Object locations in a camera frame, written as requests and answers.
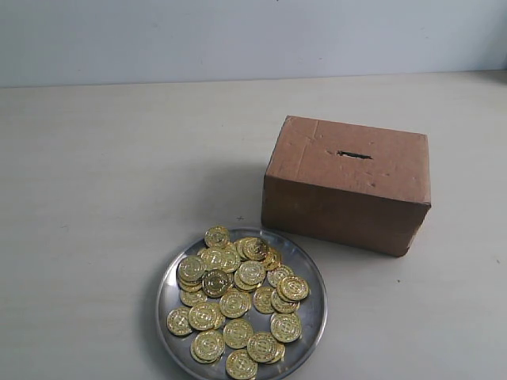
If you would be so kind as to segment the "gold coin right upper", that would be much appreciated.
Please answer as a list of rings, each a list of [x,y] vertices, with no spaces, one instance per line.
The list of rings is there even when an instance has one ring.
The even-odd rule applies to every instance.
[[[267,271],[267,280],[269,284],[276,288],[278,286],[278,283],[288,276],[293,276],[294,272],[293,270],[288,267],[287,265],[281,264],[279,267],[274,268],[271,271]]]

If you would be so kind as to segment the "gold coin bottom right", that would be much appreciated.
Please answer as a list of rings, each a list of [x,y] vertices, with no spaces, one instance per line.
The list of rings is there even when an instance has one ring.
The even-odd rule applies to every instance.
[[[270,332],[256,332],[246,345],[250,358],[258,363],[267,363],[276,356],[278,342]]]

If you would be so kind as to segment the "gold coin left upper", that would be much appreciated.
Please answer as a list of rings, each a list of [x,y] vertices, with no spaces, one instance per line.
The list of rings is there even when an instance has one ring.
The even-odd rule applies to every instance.
[[[199,280],[206,272],[206,265],[199,256],[187,256],[183,258],[177,267],[179,278],[185,282]]]

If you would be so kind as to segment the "gold coin left lower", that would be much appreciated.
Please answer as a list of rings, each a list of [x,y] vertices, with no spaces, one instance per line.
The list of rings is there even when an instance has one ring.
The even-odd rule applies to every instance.
[[[198,331],[217,329],[220,326],[222,318],[221,313],[215,303],[200,302],[193,306],[188,315],[190,326]]]

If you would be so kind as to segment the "gold coin bottom edge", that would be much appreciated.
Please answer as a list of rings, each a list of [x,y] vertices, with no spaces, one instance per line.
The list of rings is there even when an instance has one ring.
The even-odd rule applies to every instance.
[[[233,379],[251,379],[257,375],[257,363],[246,349],[235,350],[227,357],[226,371]]]

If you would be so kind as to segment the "brown cardboard slotted box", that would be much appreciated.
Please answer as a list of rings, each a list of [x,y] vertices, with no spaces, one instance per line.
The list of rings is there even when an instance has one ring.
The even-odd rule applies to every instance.
[[[403,257],[430,208],[426,135],[286,117],[264,175],[263,226]]]

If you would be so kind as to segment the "gold coin upper middle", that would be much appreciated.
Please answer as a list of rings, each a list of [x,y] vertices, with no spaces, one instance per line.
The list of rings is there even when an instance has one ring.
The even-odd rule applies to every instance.
[[[241,259],[233,249],[212,249],[208,248],[200,254],[207,271],[219,269],[226,273],[235,272]]]

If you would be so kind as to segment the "round steel plate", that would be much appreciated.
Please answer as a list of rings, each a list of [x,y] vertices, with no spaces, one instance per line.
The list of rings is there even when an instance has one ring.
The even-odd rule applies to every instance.
[[[296,275],[302,276],[310,288],[309,296],[301,302],[297,310],[303,327],[302,336],[286,345],[282,360],[274,364],[261,364],[255,375],[256,379],[283,379],[304,364],[322,337],[327,318],[326,288],[315,262],[295,242],[269,230],[250,227],[231,229],[231,239],[234,241],[249,236],[260,237],[278,249],[282,255],[282,263],[294,270]],[[197,333],[178,337],[170,333],[166,325],[169,312],[182,305],[177,285],[177,265],[181,259],[197,253],[203,247],[204,239],[200,237],[191,245],[180,249],[166,265],[154,298],[154,325],[166,350],[165,357],[171,359],[171,363],[176,366],[176,378],[228,379],[225,363],[232,352],[231,348],[226,347],[221,359],[213,364],[198,363],[190,353],[191,343]]]

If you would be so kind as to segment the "gold coin bottom left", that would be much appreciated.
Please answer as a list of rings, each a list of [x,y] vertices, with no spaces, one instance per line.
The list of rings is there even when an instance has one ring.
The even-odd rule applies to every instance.
[[[199,363],[212,363],[225,351],[223,334],[217,330],[200,332],[191,344],[191,354]]]

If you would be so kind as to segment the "gold coin centre right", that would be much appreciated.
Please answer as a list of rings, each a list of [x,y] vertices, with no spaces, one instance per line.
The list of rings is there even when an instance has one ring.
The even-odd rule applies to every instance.
[[[255,260],[243,262],[237,270],[239,279],[250,286],[262,283],[265,280],[266,270],[264,265]]]

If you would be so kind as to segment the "gold coin bottom centre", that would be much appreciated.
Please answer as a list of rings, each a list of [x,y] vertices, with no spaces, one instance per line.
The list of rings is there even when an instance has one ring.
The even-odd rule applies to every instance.
[[[233,349],[245,348],[253,334],[252,325],[242,318],[230,320],[223,328],[224,342]]]

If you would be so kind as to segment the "gold coin middle right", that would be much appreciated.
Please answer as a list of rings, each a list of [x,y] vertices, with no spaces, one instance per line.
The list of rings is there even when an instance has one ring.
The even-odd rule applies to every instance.
[[[274,289],[272,287],[259,287],[253,295],[253,305],[261,314],[275,312],[271,301]]]

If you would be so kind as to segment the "gold coin right lower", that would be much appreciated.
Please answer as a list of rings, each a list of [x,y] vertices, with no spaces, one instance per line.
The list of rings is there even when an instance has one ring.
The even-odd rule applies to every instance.
[[[302,333],[302,325],[297,313],[275,313],[270,320],[272,335],[281,343],[298,340]]]

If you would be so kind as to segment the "gold coin stack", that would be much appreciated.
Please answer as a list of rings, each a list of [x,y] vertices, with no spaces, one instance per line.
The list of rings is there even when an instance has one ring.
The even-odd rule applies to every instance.
[[[245,237],[242,252],[249,260],[264,260],[269,253],[269,246],[259,237]]]
[[[310,288],[303,277],[289,275],[278,283],[277,292],[284,298],[296,302],[305,299],[310,293]]]

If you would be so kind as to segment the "gold coin centre lower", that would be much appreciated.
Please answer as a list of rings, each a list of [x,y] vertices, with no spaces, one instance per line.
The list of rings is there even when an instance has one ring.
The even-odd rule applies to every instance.
[[[228,291],[219,300],[222,315],[230,319],[242,317],[250,307],[250,295],[243,291]]]

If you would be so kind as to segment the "dark gold coin centre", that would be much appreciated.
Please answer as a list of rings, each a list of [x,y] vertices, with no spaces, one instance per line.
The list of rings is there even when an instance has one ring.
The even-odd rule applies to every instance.
[[[233,279],[219,269],[213,269],[204,274],[202,279],[203,292],[210,298],[220,298],[231,288]]]

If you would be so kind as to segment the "gold coin plate top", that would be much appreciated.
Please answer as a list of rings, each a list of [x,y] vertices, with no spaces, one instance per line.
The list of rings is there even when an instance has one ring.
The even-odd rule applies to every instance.
[[[204,242],[208,248],[223,249],[231,242],[229,230],[224,226],[213,226],[205,232]]]

